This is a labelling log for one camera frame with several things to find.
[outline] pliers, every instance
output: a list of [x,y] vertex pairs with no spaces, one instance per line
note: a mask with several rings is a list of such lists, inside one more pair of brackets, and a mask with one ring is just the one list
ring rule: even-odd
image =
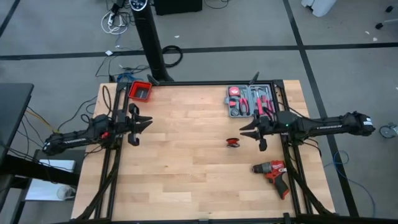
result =
[[242,90],[241,90],[241,98],[239,99],[239,110],[241,115],[243,115],[244,113],[246,113],[246,115],[248,116],[250,115],[248,99],[244,97],[244,93]]

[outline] white cable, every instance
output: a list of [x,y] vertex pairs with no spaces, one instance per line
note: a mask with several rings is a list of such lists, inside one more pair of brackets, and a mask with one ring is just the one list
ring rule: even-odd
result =
[[119,25],[115,26],[112,28],[112,26],[108,25],[108,30],[105,30],[104,28],[104,20],[108,17],[108,15],[110,15],[112,12],[109,11],[105,14],[104,17],[102,17],[101,20],[101,28],[102,30],[107,33],[107,34],[112,34],[112,35],[119,35],[124,33],[125,31],[127,31],[127,24],[124,24],[123,20],[122,20],[122,16],[119,15]]

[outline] white object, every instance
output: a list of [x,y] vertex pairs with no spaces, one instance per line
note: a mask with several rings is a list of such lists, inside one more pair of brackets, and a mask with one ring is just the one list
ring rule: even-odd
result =
[[[49,161],[47,159],[40,160],[43,165],[47,166]],[[65,171],[73,172],[75,168],[75,161],[53,160],[50,159],[50,165],[55,167],[63,167]],[[50,200],[62,201],[58,198],[57,192],[59,188],[67,186],[66,184],[53,184],[49,181],[32,179],[29,190],[27,191],[25,200]]]
[[62,186],[57,190],[57,197],[60,200],[74,198],[75,195],[76,195],[76,190],[68,185]]
[[111,12],[111,15],[109,15],[109,19],[108,19],[108,26],[113,26],[113,17],[114,17],[114,13]]
[[326,15],[331,7],[336,3],[336,0],[302,0],[301,5],[304,7],[310,6],[313,11],[312,14],[316,17]]
[[104,17],[102,17],[101,20],[101,28],[102,30],[107,33],[107,34],[113,34],[113,35],[119,35],[124,33],[127,30],[127,24],[125,24],[122,20],[122,16],[119,15],[119,25],[114,25],[114,22],[112,21],[112,25],[109,25],[109,20],[106,23],[108,25],[108,30],[105,29],[104,27],[104,20],[109,16],[109,18],[112,16],[112,11],[109,11],[105,14]]
[[105,53],[106,53],[107,56],[111,56],[113,54],[113,52],[110,51],[110,50],[107,50]]

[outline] wooden table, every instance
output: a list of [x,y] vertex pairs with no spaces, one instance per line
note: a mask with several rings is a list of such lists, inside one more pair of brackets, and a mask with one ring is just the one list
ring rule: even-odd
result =
[[[116,84],[106,85],[114,96]],[[300,82],[285,80],[284,85],[290,107],[308,116]],[[285,212],[294,216],[291,194],[281,200],[263,175],[251,172],[254,164],[283,160],[280,136],[266,136],[268,149],[260,152],[258,142],[239,135],[239,128],[252,118],[230,118],[225,94],[225,86],[156,86],[150,102],[135,102],[141,115],[153,117],[153,124],[139,136],[140,146],[124,138],[113,221],[274,218]],[[107,111],[98,97],[95,115]],[[228,138],[240,138],[241,147],[227,148]],[[303,145],[300,153],[308,186],[334,211],[318,151]],[[85,159],[72,218],[97,192],[103,159],[104,150]],[[287,174],[284,180],[289,185]]]

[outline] cordless drill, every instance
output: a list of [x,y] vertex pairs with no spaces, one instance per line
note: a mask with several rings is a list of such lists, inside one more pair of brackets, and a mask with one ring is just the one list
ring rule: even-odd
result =
[[282,175],[287,170],[283,161],[270,161],[263,164],[254,165],[252,171],[255,174],[265,174],[268,181],[275,185],[281,199],[289,192],[286,183],[282,180]]

